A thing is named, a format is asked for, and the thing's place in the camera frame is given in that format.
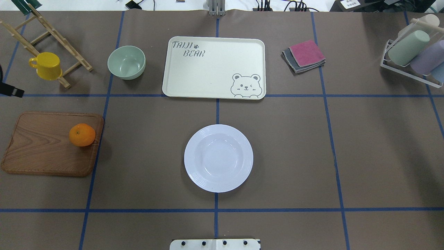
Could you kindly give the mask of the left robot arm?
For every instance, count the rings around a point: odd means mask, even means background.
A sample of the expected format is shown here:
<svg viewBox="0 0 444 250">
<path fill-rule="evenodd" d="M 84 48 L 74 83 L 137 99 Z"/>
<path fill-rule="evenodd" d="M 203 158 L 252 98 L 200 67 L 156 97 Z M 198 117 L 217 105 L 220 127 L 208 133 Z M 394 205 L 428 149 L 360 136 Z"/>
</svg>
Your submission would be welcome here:
<svg viewBox="0 0 444 250">
<path fill-rule="evenodd" d="M 12 85 L 6 84 L 3 82 L 3 69 L 0 66 L 0 93 L 6 96 L 15 96 L 18 98 L 22 98 L 24 95 L 24 90 L 18 89 Z"/>
</svg>

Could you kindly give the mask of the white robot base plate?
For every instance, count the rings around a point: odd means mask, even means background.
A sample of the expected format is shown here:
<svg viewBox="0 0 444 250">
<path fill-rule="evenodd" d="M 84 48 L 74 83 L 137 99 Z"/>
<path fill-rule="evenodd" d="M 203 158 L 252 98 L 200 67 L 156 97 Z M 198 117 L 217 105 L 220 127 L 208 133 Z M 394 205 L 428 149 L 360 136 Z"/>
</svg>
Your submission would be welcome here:
<svg viewBox="0 0 444 250">
<path fill-rule="evenodd" d="M 170 250 L 260 250 L 259 239 L 178 239 Z"/>
</svg>

